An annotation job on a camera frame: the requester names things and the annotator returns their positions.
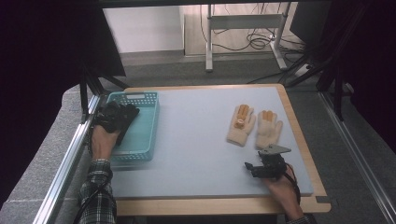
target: white wall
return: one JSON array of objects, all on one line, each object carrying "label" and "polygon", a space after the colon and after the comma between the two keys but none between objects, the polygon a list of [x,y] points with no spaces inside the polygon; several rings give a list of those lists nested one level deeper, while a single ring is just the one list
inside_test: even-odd
[{"label": "white wall", "polygon": [[105,8],[104,12],[119,53],[184,49],[179,7]]}]

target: wooden table edge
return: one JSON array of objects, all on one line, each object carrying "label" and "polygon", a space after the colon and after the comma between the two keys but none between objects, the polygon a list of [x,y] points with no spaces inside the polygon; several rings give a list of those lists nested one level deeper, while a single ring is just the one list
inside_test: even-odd
[{"label": "wooden table edge", "polygon": [[[305,167],[311,178],[314,193],[304,196],[301,207],[306,213],[325,213],[331,210],[330,203],[319,203],[317,197],[327,197],[320,180],[318,170],[305,142],[303,132],[295,117],[285,88],[280,84],[254,85],[213,85],[213,86],[173,86],[128,88],[126,92],[172,91],[195,89],[232,89],[276,87],[285,107],[290,126],[301,151]],[[283,209],[271,197],[235,197],[235,198],[189,198],[189,199],[117,199],[118,216],[183,216],[183,215],[244,215],[244,214],[280,214]]]}]

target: tan glove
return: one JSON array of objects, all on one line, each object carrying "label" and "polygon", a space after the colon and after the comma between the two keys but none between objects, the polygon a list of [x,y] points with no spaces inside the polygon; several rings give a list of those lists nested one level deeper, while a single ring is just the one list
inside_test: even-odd
[{"label": "tan glove", "polygon": [[279,120],[276,122],[276,113],[271,110],[259,113],[257,130],[256,146],[259,148],[268,147],[271,144],[276,144],[282,130],[283,122]]},{"label": "tan glove", "polygon": [[230,131],[227,134],[228,142],[240,147],[245,145],[256,121],[256,116],[252,113],[253,108],[248,105],[239,105],[235,108]]}]

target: blue plastic basket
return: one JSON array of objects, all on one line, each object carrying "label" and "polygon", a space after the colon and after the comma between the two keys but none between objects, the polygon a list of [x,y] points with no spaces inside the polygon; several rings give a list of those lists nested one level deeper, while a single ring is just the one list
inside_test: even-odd
[{"label": "blue plastic basket", "polygon": [[107,102],[111,101],[121,105],[133,104],[140,109],[121,145],[113,148],[111,160],[115,163],[151,161],[160,111],[158,93],[155,91],[112,92],[107,99]]}]

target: plaid shirt sleeve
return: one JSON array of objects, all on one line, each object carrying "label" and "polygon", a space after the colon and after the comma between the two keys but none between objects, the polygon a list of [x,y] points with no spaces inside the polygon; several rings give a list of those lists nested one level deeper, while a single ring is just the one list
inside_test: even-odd
[{"label": "plaid shirt sleeve", "polygon": [[310,224],[310,223],[311,222],[309,221],[309,218],[306,216],[287,222],[287,224]]},{"label": "plaid shirt sleeve", "polygon": [[92,161],[87,179],[79,191],[78,203],[83,205],[103,183],[105,187],[92,199],[84,210],[80,224],[86,223],[116,223],[117,204],[113,198],[111,178],[113,173],[110,162],[106,160]]}]

